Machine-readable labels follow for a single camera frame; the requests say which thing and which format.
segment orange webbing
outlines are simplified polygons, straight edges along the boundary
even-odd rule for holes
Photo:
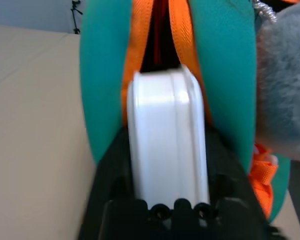
[[[123,124],[127,124],[127,93],[134,73],[139,72],[145,55],[154,0],[133,0],[131,32],[125,57],[121,88]]]
[[[297,4],[300,3],[300,0],[282,0],[284,2],[290,3],[290,4]]]
[[[186,65],[201,87],[206,120],[212,124],[212,115],[200,70],[191,12],[187,0],[169,0],[170,25],[176,53],[180,63]]]
[[[249,174],[249,180],[252,185],[254,194],[258,199],[263,213],[267,218],[270,217],[274,194],[271,186],[271,181],[274,178],[278,164],[273,164],[267,161],[271,151],[264,149],[261,145],[256,144],[259,153],[253,154],[252,168]]]

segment gray fur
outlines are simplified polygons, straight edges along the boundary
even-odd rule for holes
[[[258,33],[257,139],[300,153],[300,3]]]

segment beige surface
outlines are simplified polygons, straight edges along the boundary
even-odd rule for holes
[[[0,27],[0,240],[74,240],[95,173],[79,37]]]
[[[300,240],[300,224],[289,192],[285,196],[283,207],[273,221],[273,225],[281,228],[288,239]]]

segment white rounded object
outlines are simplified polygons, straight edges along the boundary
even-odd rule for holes
[[[127,117],[136,197],[149,208],[209,203],[203,97],[190,71],[136,73]]]

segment teal cushion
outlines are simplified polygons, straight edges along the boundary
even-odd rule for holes
[[[277,155],[279,159],[279,168],[272,180],[273,206],[270,221],[272,222],[281,210],[284,203],[290,176],[291,161],[289,158]]]
[[[250,1],[189,0],[213,123],[250,171],[256,126],[256,33]]]
[[[132,0],[89,1],[80,41],[81,94],[96,163],[123,125],[121,87]]]

